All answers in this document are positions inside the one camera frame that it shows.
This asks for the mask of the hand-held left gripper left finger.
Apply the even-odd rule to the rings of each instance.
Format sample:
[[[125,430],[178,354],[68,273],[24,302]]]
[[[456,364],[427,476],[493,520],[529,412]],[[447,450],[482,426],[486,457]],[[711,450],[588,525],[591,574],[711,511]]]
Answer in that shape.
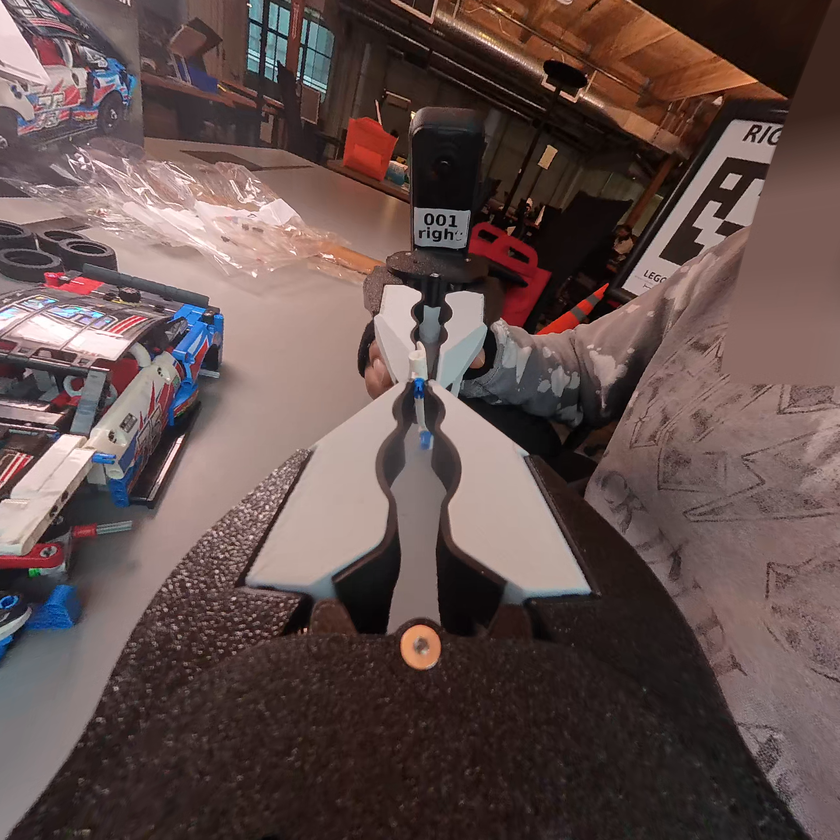
[[[396,431],[393,387],[322,437],[246,573],[252,588],[336,597],[333,577],[385,537],[390,503],[376,459]]]

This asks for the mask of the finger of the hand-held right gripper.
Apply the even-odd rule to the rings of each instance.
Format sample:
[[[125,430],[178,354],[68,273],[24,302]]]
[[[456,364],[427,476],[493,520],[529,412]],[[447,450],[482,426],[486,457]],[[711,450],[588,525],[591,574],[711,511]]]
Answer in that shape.
[[[465,374],[484,346],[485,296],[475,291],[454,291],[445,296],[441,313],[434,380],[457,396]]]
[[[409,286],[386,285],[382,290],[380,309],[374,316],[374,339],[395,385],[411,377],[417,329],[413,310],[422,300],[421,292]]]

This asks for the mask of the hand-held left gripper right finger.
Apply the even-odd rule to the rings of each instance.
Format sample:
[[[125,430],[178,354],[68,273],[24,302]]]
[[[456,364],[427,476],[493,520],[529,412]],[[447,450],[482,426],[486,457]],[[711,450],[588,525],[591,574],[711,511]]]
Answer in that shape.
[[[448,503],[457,550],[490,572],[502,601],[589,595],[591,587],[526,461],[527,452],[436,382],[437,436],[458,457]]]

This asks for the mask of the white brick assembly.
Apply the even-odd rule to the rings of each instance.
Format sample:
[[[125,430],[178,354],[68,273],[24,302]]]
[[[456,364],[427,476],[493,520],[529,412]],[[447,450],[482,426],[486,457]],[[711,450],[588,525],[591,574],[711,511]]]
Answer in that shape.
[[[427,352],[423,342],[417,341],[415,349],[408,354],[410,382],[413,393],[415,419],[418,431],[419,447],[428,452],[434,443],[433,433],[427,426],[425,396],[427,388]]]

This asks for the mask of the brick-built toy race car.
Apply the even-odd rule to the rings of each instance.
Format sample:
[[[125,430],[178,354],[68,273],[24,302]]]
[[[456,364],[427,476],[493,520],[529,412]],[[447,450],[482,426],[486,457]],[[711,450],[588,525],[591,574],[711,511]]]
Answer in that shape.
[[[152,508],[218,377],[224,315],[188,290],[84,266],[1,306],[2,571],[65,572],[83,485]]]

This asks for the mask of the person's right forearm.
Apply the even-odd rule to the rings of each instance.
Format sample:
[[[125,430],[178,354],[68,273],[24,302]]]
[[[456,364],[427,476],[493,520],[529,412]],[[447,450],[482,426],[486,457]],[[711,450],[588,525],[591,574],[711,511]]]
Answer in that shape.
[[[485,359],[469,369],[463,397],[516,406],[569,427],[617,419],[666,331],[665,285],[591,323],[545,335],[499,319],[490,325]]]

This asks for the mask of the grey desk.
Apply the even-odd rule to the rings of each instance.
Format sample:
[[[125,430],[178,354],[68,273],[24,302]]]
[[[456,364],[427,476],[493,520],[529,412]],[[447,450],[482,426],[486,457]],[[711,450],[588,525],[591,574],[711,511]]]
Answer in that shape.
[[[356,354],[369,315],[361,274],[294,260],[251,278],[192,248],[91,227],[121,271],[200,292],[225,317],[222,372],[205,380],[202,408],[153,510],[115,511],[87,491],[83,523],[132,518],[133,530],[82,542],[77,626],[24,633],[1,671],[1,831],[37,800],[84,731],[123,645],[167,575],[242,497],[297,449],[368,401]]]

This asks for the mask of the person's right hand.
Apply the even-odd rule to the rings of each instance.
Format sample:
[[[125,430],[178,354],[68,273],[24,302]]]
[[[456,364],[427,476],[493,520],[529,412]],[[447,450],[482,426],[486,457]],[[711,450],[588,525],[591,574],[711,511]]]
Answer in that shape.
[[[369,397],[374,400],[393,387],[393,380],[377,342],[371,342],[364,368],[364,383]]]

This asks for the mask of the red plastic bin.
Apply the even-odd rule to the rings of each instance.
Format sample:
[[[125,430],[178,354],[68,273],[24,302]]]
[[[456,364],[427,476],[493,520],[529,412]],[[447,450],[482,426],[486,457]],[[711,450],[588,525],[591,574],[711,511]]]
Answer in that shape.
[[[343,166],[381,182],[392,160],[397,137],[375,119],[350,119],[343,147]]]

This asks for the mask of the orange traffic cone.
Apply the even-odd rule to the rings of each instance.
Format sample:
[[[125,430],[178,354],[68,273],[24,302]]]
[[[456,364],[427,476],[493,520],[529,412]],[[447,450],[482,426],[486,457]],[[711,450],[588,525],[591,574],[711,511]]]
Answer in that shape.
[[[575,304],[572,309],[543,327],[537,332],[537,335],[562,333],[575,329],[583,322],[586,322],[593,310],[602,302],[609,287],[609,284],[605,284],[596,289],[589,297]]]

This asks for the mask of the paned window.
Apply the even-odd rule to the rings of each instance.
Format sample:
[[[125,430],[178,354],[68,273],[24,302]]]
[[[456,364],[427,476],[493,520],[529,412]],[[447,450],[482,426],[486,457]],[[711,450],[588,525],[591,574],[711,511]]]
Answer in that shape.
[[[291,32],[291,2],[268,2],[267,18],[264,2],[248,2],[248,43],[246,72],[262,75],[272,82],[279,78],[278,66],[285,66]],[[297,79],[325,98],[332,68],[334,35],[323,15],[306,6],[301,23]]]

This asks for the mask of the person's grey sweatshirt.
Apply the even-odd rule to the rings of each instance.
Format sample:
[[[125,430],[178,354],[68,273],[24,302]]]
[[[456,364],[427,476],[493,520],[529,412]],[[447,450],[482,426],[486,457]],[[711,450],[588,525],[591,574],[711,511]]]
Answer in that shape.
[[[839,834],[837,385],[723,370],[749,229],[575,339],[587,499],[700,640],[744,741],[812,838]]]

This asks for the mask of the clear plastic bags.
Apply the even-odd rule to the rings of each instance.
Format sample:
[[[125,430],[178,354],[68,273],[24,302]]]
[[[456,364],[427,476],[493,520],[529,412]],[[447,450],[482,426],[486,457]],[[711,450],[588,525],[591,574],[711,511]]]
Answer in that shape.
[[[292,266],[351,279],[381,266],[305,223],[241,164],[169,162],[121,140],[5,150],[2,177],[94,227],[148,245],[190,248],[229,274],[259,280]]]

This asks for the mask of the framed marker sign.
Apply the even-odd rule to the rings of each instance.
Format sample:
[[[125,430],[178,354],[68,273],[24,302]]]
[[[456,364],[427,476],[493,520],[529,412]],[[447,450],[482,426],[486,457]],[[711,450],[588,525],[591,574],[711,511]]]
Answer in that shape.
[[[625,303],[752,224],[788,100],[727,102],[611,287]]]

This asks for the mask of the printed toy car box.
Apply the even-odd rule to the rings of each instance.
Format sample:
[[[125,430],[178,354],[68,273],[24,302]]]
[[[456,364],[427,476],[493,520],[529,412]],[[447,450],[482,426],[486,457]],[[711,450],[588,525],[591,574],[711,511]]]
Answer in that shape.
[[[143,142],[139,23],[130,1],[3,1],[47,86],[1,77],[2,156],[93,136]]]

